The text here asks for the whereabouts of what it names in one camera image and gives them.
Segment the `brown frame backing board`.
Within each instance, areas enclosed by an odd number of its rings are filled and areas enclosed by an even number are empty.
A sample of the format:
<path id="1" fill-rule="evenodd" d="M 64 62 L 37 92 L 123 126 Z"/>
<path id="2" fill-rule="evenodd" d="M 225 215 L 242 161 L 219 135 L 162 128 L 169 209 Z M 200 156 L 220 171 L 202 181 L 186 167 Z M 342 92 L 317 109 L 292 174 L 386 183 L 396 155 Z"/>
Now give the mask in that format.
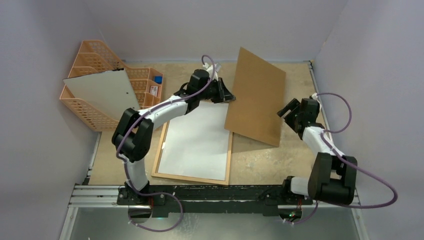
<path id="1" fill-rule="evenodd" d="M 286 72 L 241 47 L 224 128 L 241 136 L 279 147 Z"/>

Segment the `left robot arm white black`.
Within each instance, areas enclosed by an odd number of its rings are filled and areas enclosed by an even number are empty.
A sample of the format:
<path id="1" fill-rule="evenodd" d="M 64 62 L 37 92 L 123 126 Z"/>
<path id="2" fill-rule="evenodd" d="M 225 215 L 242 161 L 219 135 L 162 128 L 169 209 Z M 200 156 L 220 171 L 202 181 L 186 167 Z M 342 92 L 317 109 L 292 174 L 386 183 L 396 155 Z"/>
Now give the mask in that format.
<path id="1" fill-rule="evenodd" d="M 183 83 L 171 97 L 152 107 L 126 109 L 112 135 L 116 157 L 122 161 L 126 176 L 125 186 L 129 197 L 138 205 L 146 203 L 151 196 L 144 158 L 150 150 L 154 130 L 166 122 L 189 114 L 201 101 L 226 104 L 236 100 L 221 77 L 209 71 L 196 69 L 188 82 Z"/>

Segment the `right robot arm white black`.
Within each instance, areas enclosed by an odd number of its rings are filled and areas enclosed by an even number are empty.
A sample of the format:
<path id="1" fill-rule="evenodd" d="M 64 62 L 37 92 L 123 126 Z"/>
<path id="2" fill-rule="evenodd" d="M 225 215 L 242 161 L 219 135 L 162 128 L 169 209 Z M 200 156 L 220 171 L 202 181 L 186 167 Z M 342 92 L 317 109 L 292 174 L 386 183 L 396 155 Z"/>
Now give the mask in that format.
<path id="1" fill-rule="evenodd" d="M 337 205 L 353 202 L 358 164 L 345 155 L 325 135 L 325 127 L 317 122 L 320 103 L 312 98 L 292 99 L 277 114 L 307 144 L 315 154 L 309 178 L 287 177 L 289 185 L 281 189 L 280 196 L 288 204 L 300 196 Z"/>

